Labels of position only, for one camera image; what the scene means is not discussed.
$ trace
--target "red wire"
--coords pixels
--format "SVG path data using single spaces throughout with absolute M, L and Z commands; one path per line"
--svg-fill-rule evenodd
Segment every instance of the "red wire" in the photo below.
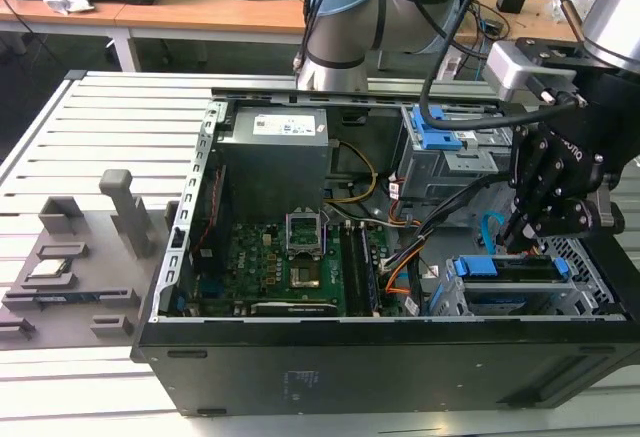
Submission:
M 216 181 L 213 184 L 213 192 L 211 193 L 211 218 L 209 219 L 209 223 L 207 224 L 207 228 L 205 229 L 204 234 L 202 234 L 202 237 L 200 237 L 198 245 L 196 245 L 191 251 L 192 255 L 195 255 L 196 252 L 200 250 L 200 247 L 202 247 L 202 244 L 204 243 L 204 239 L 206 239 L 207 235 L 209 235 L 209 232 L 213 228 L 213 223 L 216 220 L 216 213 L 218 212 L 218 209 L 216 208 L 216 195 L 218 193 L 218 185 L 220 184 L 220 175 L 220 170 L 216 171 Z

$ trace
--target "power supply label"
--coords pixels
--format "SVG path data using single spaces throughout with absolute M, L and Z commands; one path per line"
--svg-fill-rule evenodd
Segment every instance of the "power supply label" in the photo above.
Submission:
M 253 122 L 253 135 L 316 135 L 313 115 L 257 115 Z

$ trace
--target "yellow wire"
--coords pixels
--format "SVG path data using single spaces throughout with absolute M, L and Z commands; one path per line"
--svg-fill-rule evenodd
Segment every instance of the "yellow wire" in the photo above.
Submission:
M 369 167 L 369 171 L 371 172 L 371 185 L 369 185 L 369 188 L 364 194 L 356 195 L 354 197 L 347 197 L 345 199 L 325 199 L 325 202 L 328 202 L 330 204 L 352 204 L 354 202 L 360 202 L 361 200 L 364 200 L 367 197 L 369 197 L 371 194 L 373 194 L 373 191 L 376 188 L 376 181 L 378 178 L 378 176 L 376 175 L 376 169 L 373 168 L 373 164 L 371 164 L 369 159 L 367 159 L 367 157 L 362 152 L 356 149 L 349 142 L 338 141 L 338 144 L 344 145 L 345 147 L 349 147 L 351 150 L 353 150 L 356 153 L 358 157 L 362 159 L 362 161 L 365 164 L 367 164 L 367 167 Z

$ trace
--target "white paper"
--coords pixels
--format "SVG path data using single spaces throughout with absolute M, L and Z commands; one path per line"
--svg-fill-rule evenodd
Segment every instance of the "white paper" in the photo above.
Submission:
M 43 0 L 49 8 L 59 14 L 69 15 L 73 12 L 86 12 L 94 10 L 95 7 L 89 3 L 89 0 Z
M 260 114 L 253 122 L 253 135 L 316 135 L 313 115 Z

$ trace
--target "circuit board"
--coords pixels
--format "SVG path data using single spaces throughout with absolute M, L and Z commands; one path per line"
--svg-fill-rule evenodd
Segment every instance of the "circuit board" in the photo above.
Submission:
M 298 242 L 311 243 L 312 234 L 310 227 L 294 229 Z M 377 267 L 388 252 L 384 229 L 370 228 L 367 238 Z M 320 259 L 289 257 L 284 224 L 235 224 L 225 274 L 201 274 L 192 302 L 199 315 L 211 317 L 250 315 L 253 304 L 274 302 L 330 305 L 345 316 L 340 226 L 323 226 L 322 246 Z

